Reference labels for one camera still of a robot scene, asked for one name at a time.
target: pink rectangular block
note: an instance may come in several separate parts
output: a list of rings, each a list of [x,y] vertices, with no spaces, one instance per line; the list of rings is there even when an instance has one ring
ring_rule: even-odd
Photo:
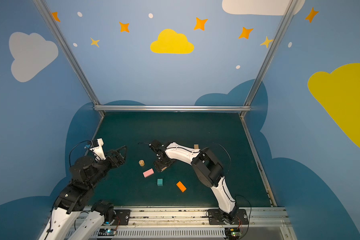
[[[148,171],[143,172],[144,177],[148,177],[151,176],[152,174],[154,174],[154,170],[151,168]]]

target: star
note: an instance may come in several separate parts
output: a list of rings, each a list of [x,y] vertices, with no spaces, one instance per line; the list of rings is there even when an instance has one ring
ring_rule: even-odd
[[[266,39],[265,39],[265,42],[264,42],[264,43],[262,43],[262,44],[260,44],[260,46],[261,46],[261,45],[265,45],[265,46],[267,46],[267,48],[268,48],[269,43],[270,43],[270,42],[272,42],[272,41],[273,41],[273,39],[269,40],[269,39],[268,39],[268,36],[266,36],[265,38],[266,38]]]
[[[52,13],[52,15],[56,21],[60,22],[60,19],[58,18],[58,12],[54,12],[54,13]]]
[[[201,29],[204,31],[204,25],[205,25],[206,21],[208,21],[208,19],[200,20],[200,19],[196,18],[196,26],[195,26],[194,30]]]
[[[120,23],[120,26],[121,26],[120,32],[126,31],[127,33],[129,33],[129,30],[128,30],[128,25],[129,25],[129,23],[126,23],[126,24],[123,24],[123,23],[121,23],[121,22],[119,22],[119,23]]]
[[[250,37],[250,33],[251,33],[252,30],[253,30],[253,28],[252,28],[252,29],[246,29],[246,28],[243,27],[243,32],[242,32],[241,35],[239,36],[239,39],[240,39],[240,38],[246,38],[246,39],[248,39],[248,38]]]
[[[92,40],[91,45],[96,45],[97,47],[99,47],[99,46],[97,45],[97,42],[100,41],[100,40],[95,41],[95,40],[93,40],[92,38],[91,38],[91,40]]]
[[[309,15],[305,18],[305,20],[309,20],[309,22],[311,23],[313,18],[316,16],[316,14],[318,14],[319,12],[316,12],[315,10],[311,10],[311,12],[309,13]]]

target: green table surface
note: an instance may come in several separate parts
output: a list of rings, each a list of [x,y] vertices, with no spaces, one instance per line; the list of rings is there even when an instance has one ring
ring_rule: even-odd
[[[268,195],[252,155],[239,115],[236,113],[152,113],[152,112],[108,112],[97,132],[96,138],[104,141],[103,150],[128,147],[124,165],[111,169],[97,185],[93,204],[103,199],[115,206],[198,206],[217,207],[211,189],[197,178],[193,168],[176,161],[163,172],[157,172],[153,162],[156,156],[146,144],[157,139],[174,141],[193,148],[210,147],[224,165],[226,185],[234,197],[246,197],[252,207],[270,207]],[[143,159],[145,166],[139,165]],[[153,168],[154,174],[144,178],[143,172]],[[163,186],[157,179],[163,179]],[[177,182],[187,188],[181,192]],[[242,197],[237,197],[240,207],[249,207]]]

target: orange rectangular block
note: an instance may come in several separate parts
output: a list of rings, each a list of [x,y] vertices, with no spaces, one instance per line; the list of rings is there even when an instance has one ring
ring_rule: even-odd
[[[181,181],[179,181],[176,185],[178,186],[178,188],[179,188],[182,192],[184,192],[184,191],[187,189],[187,188],[182,184]]]

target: yellow component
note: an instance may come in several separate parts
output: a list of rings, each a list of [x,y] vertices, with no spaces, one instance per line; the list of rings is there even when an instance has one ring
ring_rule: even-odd
[[[60,22],[60,19],[58,18],[58,12],[52,13],[52,16],[56,21]]]
[[[309,20],[309,23],[312,22],[313,18],[316,16],[316,14],[318,14],[319,12],[316,12],[315,10],[311,10],[311,12],[309,13],[309,15],[305,18],[305,20]]]
[[[119,23],[120,23],[120,26],[121,26],[120,32],[126,31],[127,33],[129,33],[129,30],[128,30],[129,23],[126,23],[126,24],[123,24],[121,22],[119,22]]]
[[[268,48],[269,43],[272,42],[272,41],[273,41],[273,39],[269,40],[269,39],[268,39],[268,36],[266,36],[266,37],[265,37],[265,42],[262,43],[262,44],[260,44],[260,46],[261,46],[261,45],[265,45],[265,46],[267,46],[267,48]]]
[[[179,181],[176,185],[178,186],[178,188],[179,188],[182,192],[184,192],[184,191],[187,189],[187,188],[182,184],[181,181]]]
[[[204,25],[205,25],[206,21],[208,21],[208,19],[200,20],[200,19],[196,18],[196,26],[195,26],[194,30],[201,29],[204,31]]]
[[[93,40],[92,38],[91,38],[91,40],[92,40],[92,43],[91,43],[91,45],[96,45],[97,47],[99,47],[98,45],[97,45],[97,43],[100,41],[100,40]]]
[[[239,36],[239,39],[240,39],[240,38],[246,38],[246,39],[248,39],[248,38],[250,37],[250,33],[251,33],[252,30],[253,30],[253,28],[252,28],[252,29],[246,29],[245,27],[243,27],[243,32],[242,32],[241,35]]]
[[[187,54],[191,53],[194,48],[184,34],[177,33],[172,29],[163,30],[159,34],[157,41],[151,44],[151,51],[154,53]]]
[[[360,147],[360,63],[351,63],[332,73],[317,72],[308,88],[344,133]]]

